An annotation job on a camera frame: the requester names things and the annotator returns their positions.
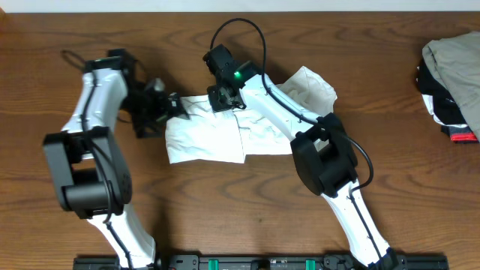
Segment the white t-shirt black print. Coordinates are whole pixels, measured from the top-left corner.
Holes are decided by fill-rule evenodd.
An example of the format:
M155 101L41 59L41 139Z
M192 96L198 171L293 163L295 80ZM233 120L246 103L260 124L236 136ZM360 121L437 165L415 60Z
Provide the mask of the white t-shirt black print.
M301 67L277 86L304 108L331 113L337 94L319 74ZM289 155L290 142L268 119L252 109L214 112L206 95L182 97L189 119L166 123L166 150L171 164L205 160L243 164L248 155Z

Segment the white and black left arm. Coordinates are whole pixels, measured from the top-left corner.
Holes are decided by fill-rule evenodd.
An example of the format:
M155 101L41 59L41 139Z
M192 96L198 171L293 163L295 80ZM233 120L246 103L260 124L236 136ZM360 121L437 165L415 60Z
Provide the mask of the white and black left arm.
M78 256L74 269L160 269L153 236L131 203L133 185L114 130L119 112L130 116L139 139L160 137L168 120L189 115L177 93L159 78L137 78L140 62L126 49L84 60L70 50L62 58L82 73L82 93L58 133L43 139L43 151L61 208L96 227L113 256Z

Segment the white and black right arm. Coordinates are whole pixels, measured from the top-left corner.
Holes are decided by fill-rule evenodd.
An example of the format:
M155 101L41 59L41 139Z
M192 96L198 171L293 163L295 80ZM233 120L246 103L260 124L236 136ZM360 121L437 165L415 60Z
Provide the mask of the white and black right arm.
M216 79L208 89L212 108L249 108L267 118L289 139L298 177L329 204L353 257L367 269L397 269L399 259L362 198L354 153L361 146L346 135L340 119L305 109L249 61L208 60L206 65Z

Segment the black red folded garment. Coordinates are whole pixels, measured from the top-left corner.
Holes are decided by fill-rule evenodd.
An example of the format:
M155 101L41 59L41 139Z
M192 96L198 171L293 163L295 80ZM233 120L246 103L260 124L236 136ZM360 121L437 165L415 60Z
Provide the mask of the black red folded garment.
M415 82L424 105L440 131L457 144L479 144L449 91L434 78L424 60L417 66Z

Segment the grey folded garment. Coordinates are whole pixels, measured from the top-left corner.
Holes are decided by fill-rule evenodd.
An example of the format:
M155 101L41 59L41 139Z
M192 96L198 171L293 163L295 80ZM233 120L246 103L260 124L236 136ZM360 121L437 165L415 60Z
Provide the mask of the grey folded garment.
M432 40L422 48L421 56L479 140L479 33Z

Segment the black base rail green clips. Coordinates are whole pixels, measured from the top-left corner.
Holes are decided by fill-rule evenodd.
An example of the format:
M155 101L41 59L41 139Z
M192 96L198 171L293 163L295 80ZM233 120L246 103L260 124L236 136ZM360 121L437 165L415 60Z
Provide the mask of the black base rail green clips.
M397 257L398 270L448 270L445 256L405 256ZM145 265L144 269L167 270L355 270L365 269L360 262L346 254L326 254L324 256L197 256L184 254L171 256L166 262L157 261Z

